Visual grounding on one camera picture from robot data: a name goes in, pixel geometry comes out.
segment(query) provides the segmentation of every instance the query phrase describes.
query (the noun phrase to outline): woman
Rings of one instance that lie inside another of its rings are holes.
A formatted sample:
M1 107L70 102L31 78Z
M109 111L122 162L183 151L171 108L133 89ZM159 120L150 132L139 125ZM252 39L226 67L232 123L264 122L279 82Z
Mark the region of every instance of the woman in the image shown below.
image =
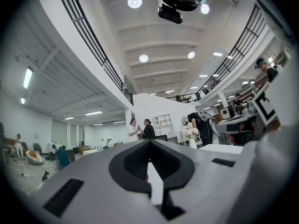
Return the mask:
M155 130L153 128L153 126L151 125L151 122L149 119L145 119L144 120L144 125L145 128L144 130L142 130L139 126L138 129L140 130L140 132L143 134L144 139L154 139L155 138Z
M129 142L134 142L134 141L138 141L138 130L135 129L136 125L136 119L131 119L130 122L130 127L128 129L128 133L129 133Z
M20 154L19 154L19 153L21 153L21 157L22 157L22 159L25 160L25 159L24 159L24 156L23 156L23 147L22 147L21 136L20 136L19 134L17 134L17 138L16 138L14 141L15 141L15 144L14 144L14 147L13 147L13 148L15 148L15 150L16 150L16 152L17 152L18 159L20 159Z

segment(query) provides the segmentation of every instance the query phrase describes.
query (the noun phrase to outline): black slot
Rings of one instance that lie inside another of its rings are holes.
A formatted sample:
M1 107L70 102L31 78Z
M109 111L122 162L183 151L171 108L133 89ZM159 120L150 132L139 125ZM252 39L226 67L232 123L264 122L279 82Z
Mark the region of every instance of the black slot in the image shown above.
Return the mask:
M213 159L212 162L218 163L221 165L225 165L225 166L228 166L231 168L235 165L234 161L229 161L229 160L225 160L225 159Z
M47 211L60 217L67 206L71 203L76 193L83 185L83 181L71 178L46 204L43 205Z

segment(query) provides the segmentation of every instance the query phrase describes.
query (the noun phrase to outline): chair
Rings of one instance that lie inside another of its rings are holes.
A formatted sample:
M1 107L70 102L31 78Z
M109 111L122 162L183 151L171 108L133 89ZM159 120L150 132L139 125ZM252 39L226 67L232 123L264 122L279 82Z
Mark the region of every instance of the chair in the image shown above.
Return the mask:
M42 148L41 148L40 145L37 144L37 143L34 143L34 144L33 144L33 151L34 151L34 152L35 152L35 151L38 151L39 154L42 155Z

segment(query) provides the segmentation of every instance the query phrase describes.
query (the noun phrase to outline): floor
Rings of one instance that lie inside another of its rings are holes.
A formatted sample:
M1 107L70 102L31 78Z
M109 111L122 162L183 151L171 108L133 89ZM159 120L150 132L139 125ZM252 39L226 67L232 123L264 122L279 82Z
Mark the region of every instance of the floor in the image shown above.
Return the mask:
M29 164L26 157L25 160L21 159L19 163L15 162L15 160L18 160L16 158L9 158L9 163L4 170L11 185L30 195L42 183L45 171L49 173L48 178L58 172L55 161L45 160L46 156L43 155L44 164L38 166ZM80 154L75 154L76 160L80 157L82 157Z

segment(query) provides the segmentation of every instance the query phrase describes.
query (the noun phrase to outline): balcony railing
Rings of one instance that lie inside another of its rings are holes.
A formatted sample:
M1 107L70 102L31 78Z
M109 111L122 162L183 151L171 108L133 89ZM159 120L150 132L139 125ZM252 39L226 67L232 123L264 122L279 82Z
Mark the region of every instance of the balcony railing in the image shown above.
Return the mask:
M103 70L109 75L114 84L120 89L123 95L133 105L133 94L130 93L121 78L115 71L109 58L104 52L97 36L95 35L92 27L90 26L87 17L80 5L79 0L61 0L68 12L73 24L77 31L80 33L82 39L97 59Z
M241 62L254 45L265 26L266 21L262 16L262 11L257 4L255 4L248 22L235 46L207 82L194 94L170 97L169 99L180 99L181 102L188 103L188 101L198 101L203 98Z

